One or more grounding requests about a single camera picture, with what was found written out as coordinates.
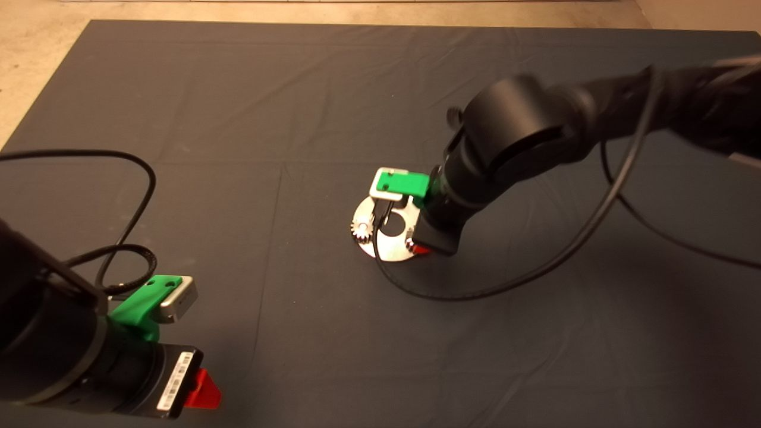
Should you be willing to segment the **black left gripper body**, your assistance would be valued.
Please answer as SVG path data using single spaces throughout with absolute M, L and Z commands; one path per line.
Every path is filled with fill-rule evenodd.
M 149 380 L 131 404 L 131 414 L 150 419 L 177 419 L 188 393 L 195 388 L 196 372 L 204 353 L 193 346 L 157 344 Z

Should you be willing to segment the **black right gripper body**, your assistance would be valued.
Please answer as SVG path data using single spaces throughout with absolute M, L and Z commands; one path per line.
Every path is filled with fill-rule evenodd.
M 411 240 L 416 246 L 444 256 L 455 255 L 465 224 L 476 206 L 443 189 L 430 189 L 422 200 Z

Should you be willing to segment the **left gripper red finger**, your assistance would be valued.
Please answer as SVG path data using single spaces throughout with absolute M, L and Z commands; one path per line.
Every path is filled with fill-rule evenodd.
M 188 390 L 183 407 L 214 411 L 220 407 L 221 391 L 213 381 L 211 374 L 200 368 L 193 380 L 193 386 Z

